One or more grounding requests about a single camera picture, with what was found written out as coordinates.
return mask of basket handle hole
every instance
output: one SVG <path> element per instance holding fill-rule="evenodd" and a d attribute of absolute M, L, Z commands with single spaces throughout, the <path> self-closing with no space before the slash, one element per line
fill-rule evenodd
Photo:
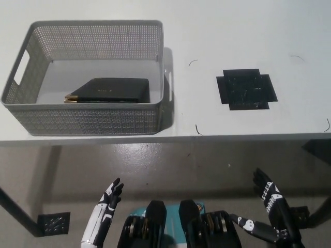
<path fill-rule="evenodd" d="M 14 77 L 14 80 L 18 85 L 21 84 L 29 60 L 30 60 L 30 55 L 28 54 L 27 50 L 25 50 Z"/>

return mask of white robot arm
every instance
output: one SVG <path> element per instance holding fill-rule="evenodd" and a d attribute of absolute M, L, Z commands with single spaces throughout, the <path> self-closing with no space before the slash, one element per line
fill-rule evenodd
<path fill-rule="evenodd" d="M 99 203 L 94 207 L 85 229 L 81 248 L 102 248 L 107 236 L 117 203 L 120 202 L 123 184 L 117 178 L 104 192 Z"/>

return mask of gray plastic basket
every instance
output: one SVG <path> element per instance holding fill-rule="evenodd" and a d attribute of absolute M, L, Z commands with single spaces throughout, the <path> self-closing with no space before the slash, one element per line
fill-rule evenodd
<path fill-rule="evenodd" d="M 27 50 L 18 85 L 14 76 Z M 63 103 L 92 78 L 148 78 L 151 103 Z M 36 136 L 144 135 L 160 129 L 163 27 L 159 21 L 45 21 L 31 25 L 2 95 Z"/>

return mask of black tape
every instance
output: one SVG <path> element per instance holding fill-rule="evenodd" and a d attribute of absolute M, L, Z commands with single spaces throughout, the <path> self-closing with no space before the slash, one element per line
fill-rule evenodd
<path fill-rule="evenodd" d="M 230 110 L 268 110 L 269 102 L 277 96 L 269 75 L 260 75 L 258 69 L 223 70 L 217 84 L 222 104 Z"/>

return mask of black and white robotic hand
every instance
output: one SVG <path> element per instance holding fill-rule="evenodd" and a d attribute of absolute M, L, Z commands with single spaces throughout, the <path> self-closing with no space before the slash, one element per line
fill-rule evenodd
<path fill-rule="evenodd" d="M 120 184 L 119 178 L 117 178 L 104 192 L 88 221 L 81 241 L 81 248 L 103 247 L 117 203 L 121 200 L 122 188 L 123 184 Z"/>
<path fill-rule="evenodd" d="M 275 183 L 259 168 L 254 172 L 253 181 L 254 191 L 263 201 L 271 226 L 235 214 L 230 214 L 232 221 L 250 235 L 276 244 L 277 247 L 304 247 L 290 207 Z"/>

